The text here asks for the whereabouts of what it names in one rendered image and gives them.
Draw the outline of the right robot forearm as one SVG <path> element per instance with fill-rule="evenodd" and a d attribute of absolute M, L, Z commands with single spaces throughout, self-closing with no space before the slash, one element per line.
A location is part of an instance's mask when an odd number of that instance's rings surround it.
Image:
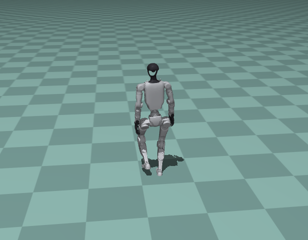
<path fill-rule="evenodd" d="M 174 114 L 174 106 L 175 106 L 175 102 L 174 103 L 172 103 L 172 104 L 169 104 L 168 105 L 168 111 L 169 111 L 169 115 L 171 116 L 172 114 Z"/>

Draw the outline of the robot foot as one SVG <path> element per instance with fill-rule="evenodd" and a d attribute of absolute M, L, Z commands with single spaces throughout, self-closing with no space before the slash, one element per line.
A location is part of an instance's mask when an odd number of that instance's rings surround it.
<path fill-rule="evenodd" d="M 150 164 L 147 163 L 147 162 L 146 162 L 146 164 L 144 163 L 144 164 L 142 165 L 142 167 L 145 168 L 146 170 L 151 169 Z"/>
<path fill-rule="evenodd" d="M 161 170 L 158 172 L 158 168 L 156 169 L 156 172 L 157 172 L 158 176 L 162 176 L 162 172 L 161 172 Z"/>

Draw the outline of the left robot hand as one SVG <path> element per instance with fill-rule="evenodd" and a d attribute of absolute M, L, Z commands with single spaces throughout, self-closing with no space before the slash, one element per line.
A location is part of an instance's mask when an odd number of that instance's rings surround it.
<path fill-rule="evenodd" d="M 138 120 L 136 120 L 136 123 L 134 122 L 134 124 L 135 124 L 136 134 L 140 135 L 139 130 L 137 130 L 138 125 L 139 125 L 139 121 L 138 121 Z"/>

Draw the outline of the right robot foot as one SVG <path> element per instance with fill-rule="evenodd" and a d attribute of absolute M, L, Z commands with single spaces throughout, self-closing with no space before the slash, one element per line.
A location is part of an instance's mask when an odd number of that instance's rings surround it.
<path fill-rule="evenodd" d="M 157 172 L 158 176 L 162 176 L 162 172 L 161 172 L 161 170 L 158 172 L 158 168 L 156 169 L 156 172 Z"/>

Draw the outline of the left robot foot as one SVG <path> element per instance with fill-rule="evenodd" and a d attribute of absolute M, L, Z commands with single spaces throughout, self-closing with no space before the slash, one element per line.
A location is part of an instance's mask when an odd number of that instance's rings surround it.
<path fill-rule="evenodd" d="M 146 170 L 151 169 L 150 164 L 147 163 L 147 162 L 146 162 L 146 164 L 144 163 L 144 164 L 142 165 L 142 167 L 145 168 Z"/>

